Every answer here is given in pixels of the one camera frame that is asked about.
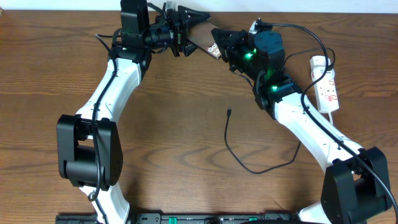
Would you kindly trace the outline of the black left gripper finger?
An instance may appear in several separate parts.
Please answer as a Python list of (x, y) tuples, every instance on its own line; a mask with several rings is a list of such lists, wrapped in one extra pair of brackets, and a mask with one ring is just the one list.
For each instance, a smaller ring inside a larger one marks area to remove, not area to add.
[(188, 30), (211, 17), (209, 12), (196, 11), (185, 6), (178, 6), (177, 9), (180, 16), (178, 31)]
[(194, 51), (196, 51), (197, 48), (198, 47), (195, 44), (193, 44), (192, 42), (187, 42), (186, 46), (183, 47), (184, 56), (188, 57)]

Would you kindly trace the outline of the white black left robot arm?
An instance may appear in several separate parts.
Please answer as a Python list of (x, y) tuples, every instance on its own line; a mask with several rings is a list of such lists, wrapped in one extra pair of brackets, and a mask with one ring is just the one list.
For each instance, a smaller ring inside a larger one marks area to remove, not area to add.
[(194, 46), (188, 31), (207, 20), (207, 12), (166, 2), (157, 8), (154, 23), (146, 0), (121, 1), (121, 27), (106, 45), (107, 69), (85, 105), (74, 115), (57, 121), (58, 171), (91, 202), (93, 223), (127, 223), (130, 204), (121, 192), (119, 178), (123, 152), (117, 124), (123, 109), (144, 78), (152, 56), (170, 49), (175, 57), (190, 55)]

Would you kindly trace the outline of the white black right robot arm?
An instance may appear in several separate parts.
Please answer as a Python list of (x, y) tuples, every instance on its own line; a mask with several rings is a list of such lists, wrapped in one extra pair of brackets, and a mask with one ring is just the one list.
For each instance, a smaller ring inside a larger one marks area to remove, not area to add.
[(211, 33), (230, 69), (253, 80), (258, 107), (289, 129), (324, 173), (320, 200), (295, 212), (289, 223), (366, 223), (397, 208), (384, 153), (350, 140), (315, 109), (285, 71), (282, 36), (272, 23), (256, 20), (249, 30)]

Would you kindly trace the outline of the Samsung Galaxy smartphone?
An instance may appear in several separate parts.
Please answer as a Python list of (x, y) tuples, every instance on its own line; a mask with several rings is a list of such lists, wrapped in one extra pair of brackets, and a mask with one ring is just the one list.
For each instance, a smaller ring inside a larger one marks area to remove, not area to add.
[(189, 28), (188, 40), (212, 58), (219, 60), (221, 58), (221, 52), (211, 33), (215, 28), (217, 28), (217, 26), (205, 20)]

